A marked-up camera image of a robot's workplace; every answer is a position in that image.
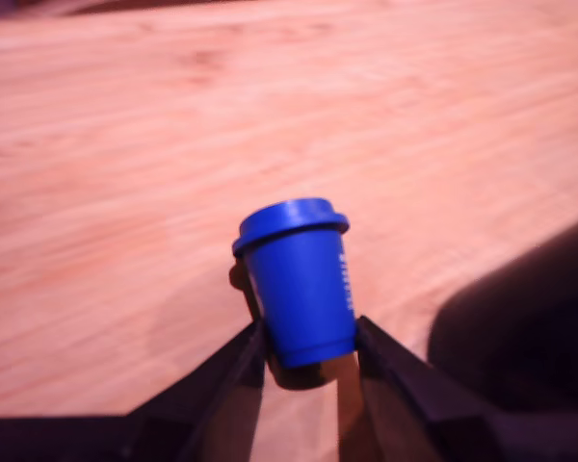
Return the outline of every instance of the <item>wood grain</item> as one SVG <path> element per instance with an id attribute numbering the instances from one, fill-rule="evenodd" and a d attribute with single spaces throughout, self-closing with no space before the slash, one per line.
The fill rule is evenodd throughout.
<path id="1" fill-rule="evenodd" d="M 357 311 L 419 354 L 578 221 L 578 1 L 283 5 L 0 22 L 0 415 L 193 369 L 250 320 L 230 245 L 269 203 L 350 218 Z M 268 376 L 252 460 L 337 460 L 338 413 Z"/>

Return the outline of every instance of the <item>blue lid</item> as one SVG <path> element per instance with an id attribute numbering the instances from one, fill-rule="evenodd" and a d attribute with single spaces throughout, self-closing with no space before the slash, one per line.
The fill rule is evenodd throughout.
<path id="1" fill-rule="evenodd" d="M 260 239 L 292 229 L 317 224 L 335 225 L 339 232 L 349 229 L 347 217 L 334 212 L 329 201 L 321 198 L 291 199 L 261 209 L 240 225 L 240 238 L 233 243 L 233 255 L 242 256 L 246 246 Z"/>

